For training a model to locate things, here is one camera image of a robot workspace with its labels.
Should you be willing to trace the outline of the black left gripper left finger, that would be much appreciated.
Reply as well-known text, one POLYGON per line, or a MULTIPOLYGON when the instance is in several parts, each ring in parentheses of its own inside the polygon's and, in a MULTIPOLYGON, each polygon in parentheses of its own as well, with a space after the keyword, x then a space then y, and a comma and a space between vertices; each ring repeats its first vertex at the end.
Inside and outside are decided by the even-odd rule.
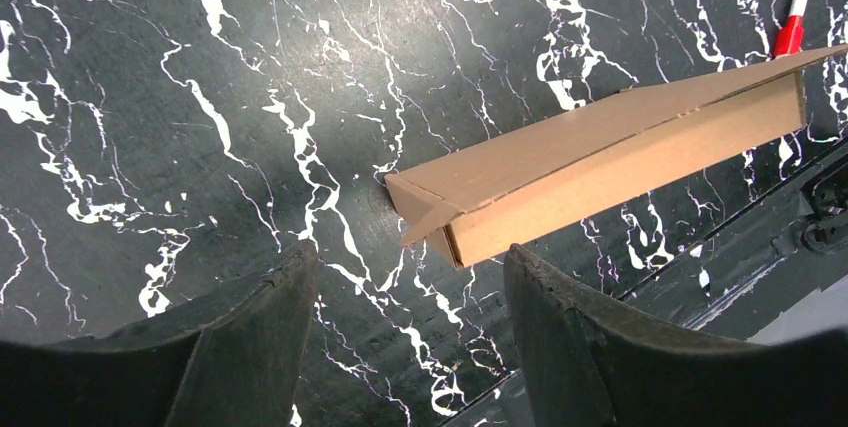
POLYGON ((275 267, 108 336, 1 345, 5 426, 285 426, 317 293, 302 241, 275 267))

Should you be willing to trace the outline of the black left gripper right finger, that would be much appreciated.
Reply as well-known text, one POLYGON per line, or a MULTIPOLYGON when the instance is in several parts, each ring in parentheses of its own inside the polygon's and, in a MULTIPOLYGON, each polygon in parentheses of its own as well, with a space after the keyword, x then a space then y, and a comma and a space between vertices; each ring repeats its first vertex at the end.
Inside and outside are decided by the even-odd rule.
POLYGON ((686 329, 521 245, 503 278, 539 426, 843 426, 847 332, 759 345, 686 329))

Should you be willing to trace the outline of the brown cardboard box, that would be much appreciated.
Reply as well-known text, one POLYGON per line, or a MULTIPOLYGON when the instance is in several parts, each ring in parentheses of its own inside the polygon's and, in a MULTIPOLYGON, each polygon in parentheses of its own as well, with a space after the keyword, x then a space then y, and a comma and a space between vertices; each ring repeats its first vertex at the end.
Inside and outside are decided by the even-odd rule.
POLYGON ((795 132, 802 71, 845 52, 626 89, 389 174, 402 244, 465 268, 795 132))

